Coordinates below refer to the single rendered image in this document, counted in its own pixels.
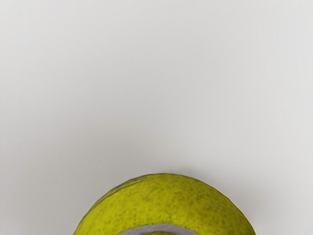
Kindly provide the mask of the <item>yellow-green tennis ball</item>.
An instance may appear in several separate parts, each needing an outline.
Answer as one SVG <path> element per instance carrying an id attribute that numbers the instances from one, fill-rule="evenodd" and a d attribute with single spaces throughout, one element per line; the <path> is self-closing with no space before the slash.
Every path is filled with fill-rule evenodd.
<path id="1" fill-rule="evenodd" d="M 97 200 L 73 235 L 256 235 L 240 209 L 214 187 L 158 173 L 130 179 Z"/>

